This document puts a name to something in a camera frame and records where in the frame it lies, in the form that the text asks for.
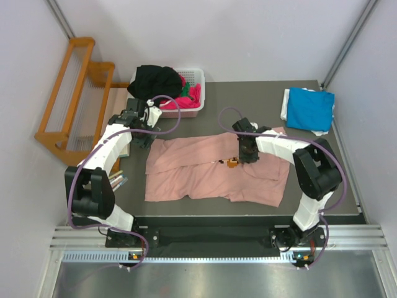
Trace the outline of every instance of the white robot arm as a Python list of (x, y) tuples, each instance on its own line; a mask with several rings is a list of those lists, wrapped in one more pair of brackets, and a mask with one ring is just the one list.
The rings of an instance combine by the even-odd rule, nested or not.
[[(108, 176), (123, 148), (130, 142), (141, 148), (148, 148), (155, 135), (147, 133), (121, 133), (126, 129), (157, 130), (155, 126), (161, 110), (151, 101), (128, 99), (127, 108), (120, 115), (114, 115), (108, 122), (102, 138), (96, 144), (103, 144), (84, 165), (74, 188), (72, 212), (88, 217), (101, 224), (121, 230), (134, 231), (137, 228), (134, 217), (124, 212), (116, 203)], [(77, 167), (69, 166), (65, 171), (66, 197), (69, 196), (71, 183)]]
[[(255, 162), (259, 159), (258, 152), (263, 152), (283, 158), (295, 165), (298, 182), (303, 193), (299, 208), (293, 216), (288, 231), (290, 231), (290, 238), (293, 239), (292, 244), (299, 245), (307, 242), (310, 235), (317, 229), (319, 213), (325, 208), (327, 201), (342, 182), (342, 176), (335, 163), (314, 145), (280, 138), (281, 133), (268, 127), (258, 128), (247, 118), (237, 121), (233, 125), (233, 129), (241, 133), (264, 134), (260, 137), (239, 135), (240, 162)], [(325, 139), (319, 138), (315, 142), (334, 155)]]

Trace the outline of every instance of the white plastic basket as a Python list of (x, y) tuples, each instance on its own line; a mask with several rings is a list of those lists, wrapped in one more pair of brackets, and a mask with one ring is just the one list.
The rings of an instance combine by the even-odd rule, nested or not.
[[(182, 118), (193, 118), (196, 117), (204, 107), (205, 102), (205, 78), (204, 71), (198, 68), (174, 68), (176, 72), (178, 72), (181, 76), (185, 78), (189, 84), (194, 87), (196, 84), (201, 85), (200, 92), (200, 106), (194, 109), (181, 109), (181, 117)], [(135, 80), (136, 73), (134, 73), (131, 82)], [(162, 118), (178, 118), (178, 110), (162, 110), (161, 117)]]

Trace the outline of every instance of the pink clothing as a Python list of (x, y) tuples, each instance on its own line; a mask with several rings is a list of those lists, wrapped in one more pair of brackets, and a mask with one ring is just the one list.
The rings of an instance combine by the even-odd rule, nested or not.
[[(275, 129), (284, 132), (283, 128)], [(253, 164), (238, 164), (237, 136), (156, 139), (146, 162), (146, 195), (150, 202), (225, 197), (278, 207), (289, 162), (260, 153)]]
[[(175, 98), (181, 109), (193, 109), (195, 107), (200, 107), (200, 93), (201, 93), (201, 85), (197, 84), (194, 87), (190, 87), (189, 96), (182, 96)], [(165, 106), (160, 106), (162, 110), (176, 110), (176, 105), (173, 101), (167, 101), (168, 103)]]

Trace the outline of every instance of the folded blue towel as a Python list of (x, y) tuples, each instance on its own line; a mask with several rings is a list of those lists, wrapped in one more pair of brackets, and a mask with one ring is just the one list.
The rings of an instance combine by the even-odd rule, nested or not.
[(335, 95), (326, 91), (290, 89), (287, 127), (327, 132), (332, 124)]

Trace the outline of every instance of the metal frame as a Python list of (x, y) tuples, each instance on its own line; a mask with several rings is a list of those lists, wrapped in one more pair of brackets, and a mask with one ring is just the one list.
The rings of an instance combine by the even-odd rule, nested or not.
[[(47, 269), (43, 275), (42, 285), (38, 297), (52, 297), (56, 279), (65, 255), (69, 255), (67, 262), (81, 262), (80, 256), (93, 253), (96, 255), (112, 253), (141, 252), (140, 248), (106, 248), (106, 236), (101, 235), (96, 228), (87, 230), (73, 230), (71, 227), (57, 227), (50, 245)], [(307, 248), (292, 248), (291, 251), (307, 250)], [(381, 281), (388, 297), (395, 297), (397, 293), (397, 273), (391, 260), (382, 229), (379, 225), (330, 225), (329, 241), (326, 251), (373, 251)], [(148, 258), (144, 263), (288, 263), (288, 254), (280, 257), (265, 258)], [(90, 263), (103, 263), (98, 258)]]
[(334, 63), (332, 64), (331, 69), (328, 71), (328, 73), (324, 79), (324, 82), (321, 84), (321, 87), (323, 87), (324, 89), (326, 89), (329, 86), (332, 79), (335, 77), (336, 72), (338, 71), (339, 67), (341, 66), (347, 53), (350, 51), (351, 47), (353, 46), (353, 43), (356, 41), (357, 36), (359, 36), (359, 33), (363, 29), (365, 23), (367, 23), (371, 13), (373, 12), (373, 10), (374, 10), (375, 6), (378, 4), (378, 2), (379, 2), (379, 0), (369, 0), (367, 2), (367, 5), (364, 7), (363, 11), (361, 12), (359, 19), (355, 23), (347, 40), (343, 44), (341, 51), (339, 52)]
[(57, 1), (56, 0), (45, 0), (45, 2), (47, 3), (48, 8), (51, 10), (56, 21), (58, 22), (59, 26), (61, 27), (63, 33), (65, 33), (66, 37), (68, 37), (69, 39), (75, 38), (76, 36), (75, 36), (72, 28), (70, 27), (68, 20), (66, 20), (66, 17), (63, 14)]

